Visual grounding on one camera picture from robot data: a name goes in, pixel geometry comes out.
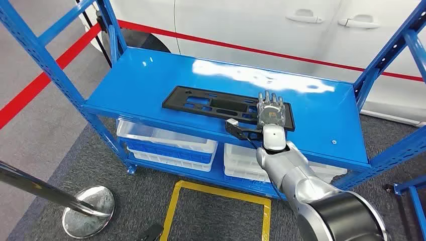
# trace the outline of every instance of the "red tape line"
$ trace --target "red tape line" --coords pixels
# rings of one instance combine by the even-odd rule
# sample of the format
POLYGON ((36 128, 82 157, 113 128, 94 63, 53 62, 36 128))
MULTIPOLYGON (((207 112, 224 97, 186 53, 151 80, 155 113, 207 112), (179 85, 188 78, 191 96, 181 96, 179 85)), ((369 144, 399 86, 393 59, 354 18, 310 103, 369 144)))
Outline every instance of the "red tape line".
MULTIPOLYGON (((69 49, 56 59, 59 67, 64 69, 100 32, 99 24, 89 29, 69 49)), ((43 72, 29 83, 15 98, 0 110, 0 129, 15 117, 34 97, 36 97, 48 84, 50 78, 43 72)))
MULTIPOLYGON (((314 59, 307 59, 307 58, 302 58, 302 57, 297 57, 297 56, 292 56, 292 55, 287 55, 287 54, 279 54, 279 53, 274 53, 274 52, 260 50, 260 49, 253 49, 253 48, 248 48, 248 47, 244 47, 244 46, 240 46, 240 45, 228 44, 228 43, 219 42, 219 41, 215 41, 215 40, 194 37, 194 36, 191 36, 191 35, 175 33, 175 32, 168 31, 168 30, 153 28, 153 27, 135 24, 135 23, 131 23, 131 22, 126 22, 126 21, 122 21, 122 20, 118 20, 118 22, 119 22, 120 27, 122 27, 122 28, 137 30, 137 31, 145 32, 145 33, 165 35, 165 36, 169 36, 169 37, 186 39, 186 40, 201 42, 201 43, 205 43, 205 44, 218 45, 218 46, 222 46, 222 47, 239 49, 239 50, 244 50, 244 51, 249 51, 249 52, 254 52, 254 53, 259 53, 259 54, 272 55, 272 56, 277 56, 277 57, 286 58, 286 59, 294 59, 294 60, 313 63, 313 64, 321 64, 321 65, 332 66, 332 67, 337 67, 337 68, 342 68, 342 69, 364 71, 363 68, 349 66, 349 65, 336 64, 336 63, 330 63, 330 62, 319 61, 319 60, 314 60, 314 59)), ((423 81, 423 79, 421 77, 405 75, 405 74, 383 72, 382 75, 401 78, 401 79, 423 81)))

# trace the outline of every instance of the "blue shelf top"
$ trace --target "blue shelf top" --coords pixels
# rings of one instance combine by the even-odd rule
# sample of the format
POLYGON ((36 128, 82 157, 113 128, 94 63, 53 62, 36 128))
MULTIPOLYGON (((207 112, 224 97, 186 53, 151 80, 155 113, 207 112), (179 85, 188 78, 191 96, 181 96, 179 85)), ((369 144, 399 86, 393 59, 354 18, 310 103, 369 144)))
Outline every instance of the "blue shelf top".
POLYGON ((288 140, 308 159, 354 170, 370 167, 350 83, 128 48, 83 107, 96 114, 250 147, 225 131, 224 119, 162 108, 177 85, 252 97, 265 90, 275 92, 292 105, 296 130, 288 132, 288 140))

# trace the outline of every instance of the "white plastic bin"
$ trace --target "white plastic bin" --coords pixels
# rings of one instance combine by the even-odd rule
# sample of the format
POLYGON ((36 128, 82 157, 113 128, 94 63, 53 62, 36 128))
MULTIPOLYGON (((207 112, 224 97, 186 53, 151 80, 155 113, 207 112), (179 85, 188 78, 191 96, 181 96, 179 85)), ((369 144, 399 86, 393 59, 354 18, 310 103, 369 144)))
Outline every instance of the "white plastic bin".
MULTIPOLYGON (((344 168, 316 162, 309 162, 309 165, 318 177, 328 183, 333 177, 347 172, 344 168)), ((268 174, 257 163, 255 149, 225 144, 224 166, 227 176, 269 182, 268 174)))
POLYGON ((117 136, 135 158, 209 171, 218 142, 120 120, 117 136))
POLYGON ((161 155, 148 153, 148 152, 135 151, 129 148, 127 148, 127 150, 132 152, 135 155, 135 158, 137 159, 163 163, 163 164, 167 164, 171 166, 184 167, 184 168, 189 168, 189 169, 194 169, 194 170, 199 170, 204 172, 209 172, 211 170, 211 164, 213 162, 213 159, 215 158, 215 153, 213 153, 211 156, 210 163, 204 164, 204 163, 192 162, 192 161, 180 159, 180 158, 161 156, 161 155))
POLYGON ((117 127, 117 136, 205 153, 213 153, 218 144, 213 140, 149 127, 122 119, 117 127))

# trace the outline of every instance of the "white car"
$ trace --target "white car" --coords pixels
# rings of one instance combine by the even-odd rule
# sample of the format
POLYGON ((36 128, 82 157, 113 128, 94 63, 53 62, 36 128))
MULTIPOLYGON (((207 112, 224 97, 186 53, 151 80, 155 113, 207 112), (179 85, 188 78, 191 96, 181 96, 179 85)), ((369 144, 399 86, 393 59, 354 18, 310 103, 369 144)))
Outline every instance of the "white car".
MULTIPOLYGON (((365 68, 420 0, 110 0, 117 19, 174 33, 365 68)), ((87 9, 95 23, 95 8, 87 9)), ((424 33, 421 40, 426 41, 424 33)), ((138 47, 354 82, 360 71, 157 34, 125 34, 138 47)), ((420 76, 406 48, 386 72, 420 76)), ((423 81, 380 76, 362 113, 426 124, 423 81)))

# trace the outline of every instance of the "yellow tape square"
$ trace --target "yellow tape square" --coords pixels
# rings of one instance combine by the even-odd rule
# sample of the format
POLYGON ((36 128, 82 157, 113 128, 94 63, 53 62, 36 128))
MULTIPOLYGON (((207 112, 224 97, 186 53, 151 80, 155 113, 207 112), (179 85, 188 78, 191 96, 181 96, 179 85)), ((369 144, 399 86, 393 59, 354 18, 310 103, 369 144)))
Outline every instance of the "yellow tape square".
POLYGON ((184 187, 187 189, 210 193, 222 197, 238 199, 242 201, 257 203, 263 205, 263 224, 262 224, 262 241, 269 240, 269 226, 271 223, 271 200, 264 197, 257 197, 250 194, 244 194, 229 190, 224 190, 215 187, 209 187, 201 184, 196 184, 186 181, 178 181, 174 186, 173 194, 170 199, 169 209, 167 210, 166 219, 164 220, 164 231, 161 235, 160 241, 167 241, 169 237, 170 228, 172 226, 173 216, 176 210, 177 200, 179 199, 179 191, 184 187))

